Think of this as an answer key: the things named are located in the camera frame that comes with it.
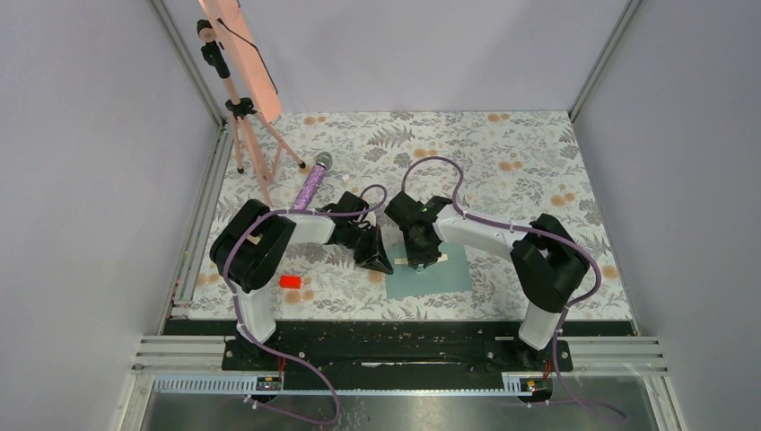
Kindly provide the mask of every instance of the white wall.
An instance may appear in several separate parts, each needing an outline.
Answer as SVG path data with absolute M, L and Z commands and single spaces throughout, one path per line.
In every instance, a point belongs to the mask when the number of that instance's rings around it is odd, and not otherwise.
M 214 125 L 146 1 L 2 10 L 0 429 L 102 431 Z
M 644 2 L 576 124 L 690 430 L 757 429 L 761 3 Z
M 165 2 L 227 100 L 201 58 L 198 2 Z M 626 0 L 240 4 L 285 111 L 567 110 Z

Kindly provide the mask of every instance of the black cable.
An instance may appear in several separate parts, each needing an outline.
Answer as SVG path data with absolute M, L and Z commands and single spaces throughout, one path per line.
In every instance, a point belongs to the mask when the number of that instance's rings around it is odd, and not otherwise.
M 264 62 L 264 58 L 261 56 L 261 52 L 259 52 L 259 48 L 257 48 L 256 45 L 254 45 L 254 42 L 242 37 L 240 34 L 236 33 L 235 31 L 230 30 L 230 27 L 228 27 L 227 24 L 225 24 L 224 21 L 222 21 L 222 18 L 217 18 L 216 21 L 219 22 L 227 31 L 234 34 L 238 39 L 243 40 L 244 42 L 254 47 L 254 49 L 257 51 L 257 54 L 259 55 L 259 59 L 262 60 L 262 65 L 264 65 L 264 70 L 267 71 L 269 82 L 272 83 L 272 87 L 275 88 L 275 94 L 279 94 L 279 91 L 277 90 L 277 85 L 275 85 L 275 80 L 272 79 L 272 75 L 269 73 L 269 69 L 267 68 L 267 63 Z

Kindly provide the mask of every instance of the glittery microphone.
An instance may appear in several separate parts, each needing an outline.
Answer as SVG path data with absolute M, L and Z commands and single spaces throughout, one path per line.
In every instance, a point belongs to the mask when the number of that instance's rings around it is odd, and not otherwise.
M 328 173 L 328 169 L 333 165 L 333 156 L 330 153 L 323 151 L 317 154 L 317 161 L 314 163 L 314 167 L 311 168 L 311 172 L 307 179 L 304 181 L 302 191 L 299 192 L 299 196 L 293 202 L 292 209 L 307 209 L 311 199 L 314 198 L 314 194 L 317 193 L 319 184 L 325 175 Z

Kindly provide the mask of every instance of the light blue mat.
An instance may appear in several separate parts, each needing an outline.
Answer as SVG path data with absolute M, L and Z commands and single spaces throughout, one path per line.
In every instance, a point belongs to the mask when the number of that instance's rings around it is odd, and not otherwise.
M 407 254 L 403 242 L 392 245 L 387 253 L 394 273 L 386 276 L 386 296 L 403 298 L 473 290 L 465 247 L 461 244 L 444 242 L 439 246 L 439 251 L 447 255 L 447 260 L 434 263 L 421 272 L 417 272 L 406 263 L 394 263 L 396 259 L 406 258 Z

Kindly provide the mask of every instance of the tripod head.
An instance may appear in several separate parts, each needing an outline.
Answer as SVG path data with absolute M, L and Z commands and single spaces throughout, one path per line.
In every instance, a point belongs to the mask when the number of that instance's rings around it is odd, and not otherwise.
M 204 56 L 206 63 L 216 69 L 216 73 L 220 78 L 229 78 L 230 69 L 227 67 L 227 63 L 224 62 L 222 50 L 220 49 L 220 45 L 216 42 L 216 31 L 214 31 L 212 24 L 208 20 L 198 20 L 196 23 L 196 31 L 198 37 L 206 43 L 201 47 L 201 55 Z

